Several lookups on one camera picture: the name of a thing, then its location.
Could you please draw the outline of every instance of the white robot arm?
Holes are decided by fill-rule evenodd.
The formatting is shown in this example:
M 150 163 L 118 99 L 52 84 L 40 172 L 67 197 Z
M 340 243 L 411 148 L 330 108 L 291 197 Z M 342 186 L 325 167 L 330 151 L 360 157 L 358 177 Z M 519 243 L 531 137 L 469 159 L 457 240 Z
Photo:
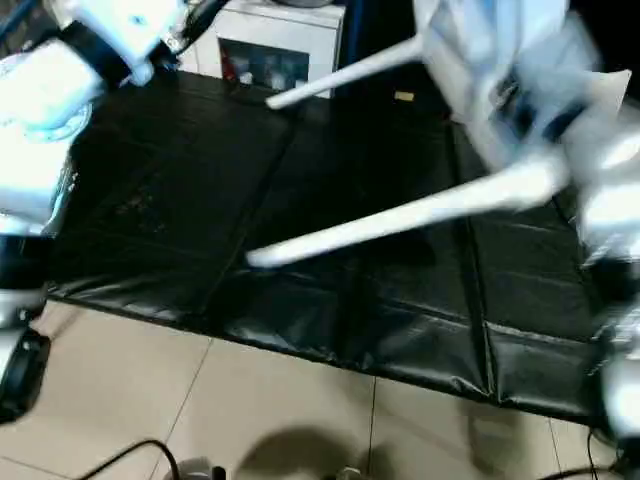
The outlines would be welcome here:
M 582 22 L 559 0 L 414 0 L 417 35 L 267 100 L 285 108 L 407 62 L 422 62 L 492 175 L 391 210 L 249 252 L 278 267 L 374 238 L 494 209 L 544 204 L 572 182 L 585 267 L 628 291 L 605 319 L 602 400 L 640 472 L 640 116 L 630 72 L 597 73 Z
M 75 173 L 68 153 L 91 102 L 146 84 L 182 0 L 73 0 L 72 22 L 29 53 L 0 61 L 0 423 L 35 402 L 49 340 L 31 328 Z

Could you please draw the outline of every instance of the black mat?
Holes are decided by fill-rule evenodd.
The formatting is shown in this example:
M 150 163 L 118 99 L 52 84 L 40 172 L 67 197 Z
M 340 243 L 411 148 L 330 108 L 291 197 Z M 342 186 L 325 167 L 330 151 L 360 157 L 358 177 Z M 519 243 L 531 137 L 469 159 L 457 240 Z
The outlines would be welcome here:
M 437 113 L 263 94 L 181 74 L 119 92 L 74 149 L 51 295 L 428 388 L 594 423 L 596 297 L 549 205 L 277 271 L 247 249 L 484 174 Z

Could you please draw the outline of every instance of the tile floor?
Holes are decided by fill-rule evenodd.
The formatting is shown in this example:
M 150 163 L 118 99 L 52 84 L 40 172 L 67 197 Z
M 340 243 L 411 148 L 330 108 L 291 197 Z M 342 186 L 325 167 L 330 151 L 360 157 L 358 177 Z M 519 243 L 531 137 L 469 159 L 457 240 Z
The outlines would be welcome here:
M 535 479 L 586 464 L 586 430 L 384 379 L 50 303 L 41 400 L 0 428 L 0 479 L 75 478 L 147 437 L 230 479 Z M 612 458 L 594 443 L 595 457 Z M 163 480 L 154 450 L 100 479 Z

